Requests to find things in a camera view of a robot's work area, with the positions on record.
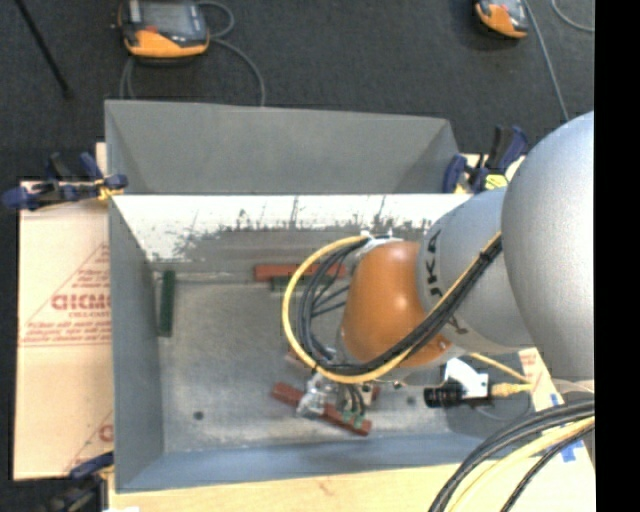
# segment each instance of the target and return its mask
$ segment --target clamp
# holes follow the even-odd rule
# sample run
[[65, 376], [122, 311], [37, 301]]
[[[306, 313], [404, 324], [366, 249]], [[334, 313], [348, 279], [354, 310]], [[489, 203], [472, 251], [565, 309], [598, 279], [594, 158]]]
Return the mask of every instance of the clamp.
[[505, 187], [509, 166], [525, 154], [527, 137], [517, 126], [496, 126], [493, 145], [486, 160], [484, 155], [475, 167], [461, 154], [455, 154], [445, 169], [442, 192], [478, 194], [484, 190]]
[[83, 199], [105, 200], [114, 194], [122, 193], [129, 184], [124, 174], [105, 177], [95, 159], [87, 152], [80, 155], [80, 163], [85, 174], [79, 178], [85, 183], [65, 182], [63, 176], [71, 176], [72, 173], [62, 162], [60, 154], [53, 153], [49, 156], [45, 168], [44, 181], [35, 183], [30, 189], [20, 186], [5, 191], [2, 194], [2, 203], [10, 210], [34, 211]]

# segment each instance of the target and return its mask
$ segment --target red object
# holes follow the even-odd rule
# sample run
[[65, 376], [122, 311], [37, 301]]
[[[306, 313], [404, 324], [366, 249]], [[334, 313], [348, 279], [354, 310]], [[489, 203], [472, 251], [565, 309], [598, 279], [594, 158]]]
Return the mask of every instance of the red object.
[[[274, 277], [291, 277], [295, 274], [296, 270], [300, 265], [296, 264], [287, 264], [287, 265], [256, 265], [253, 269], [253, 277], [256, 281], [270, 281]], [[310, 276], [318, 270], [319, 265], [311, 265], [303, 275]], [[338, 277], [344, 277], [347, 274], [347, 267], [344, 265], [340, 265], [340, 267], [336, 267], [333, 265], [327, 275], [332, 276], [335, 272], [338, 272]]]
[[[289, 386], [284, 382], [277, 382], [271, 390], [271, 396], [273, 398], [292, 407], [297, 407], [303, 394], [299, 389]], [[349, 430], [359, 436], [367, 436], [371, 430], [371, 421], [369, 420], [364, 420], [360, 428], [355, 428], [352, 423], [345, 423], [342, 421], [342, 414], [331, 404], [325, 404], [324, 412], [320, 415], [320, 419], [344, 428], [345, 430]]]

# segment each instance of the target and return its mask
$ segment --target dark floor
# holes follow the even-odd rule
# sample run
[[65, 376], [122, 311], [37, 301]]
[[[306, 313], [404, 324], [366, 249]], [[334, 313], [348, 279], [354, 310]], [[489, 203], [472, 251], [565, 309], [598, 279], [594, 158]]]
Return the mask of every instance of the dark floor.
[[[118, 0], [22, 1], [75, 96], [63, 98], [18, 0], [4, 0], [0, 190], [40, 176], [53, 151], [72, 164], [81, 151], [93, 148], [104, 136], [103, 100], [118, 95], [127, 59], [115, 28]], [[561, 19], [550, 0], [528, 2], [544, 45], [533, 30], [519, 42], [489, 37], [472, 16], [471, 0], [224, 0], [236, 18], [225, 39], [260, 69], [269, 106], [442, 117], [452, 123], [462, 151], [487, 152], [497, 124], [517, 124], [535, 144], [594, 109], [595, 34]], [[595, 0], [556, 4], [575, 22], [593, 24]], [[224, 27], [218, 11], [207, 13], [214, 31]], [[188, 67], [137, 67], [133, 84], [141, 98], [242, 105], [259, 99], [250, 68], [221, 45]], [[0, 511], [31, 511], [62, 483], [8, 481], [15, 220], [9, 212], [0, 214]]]

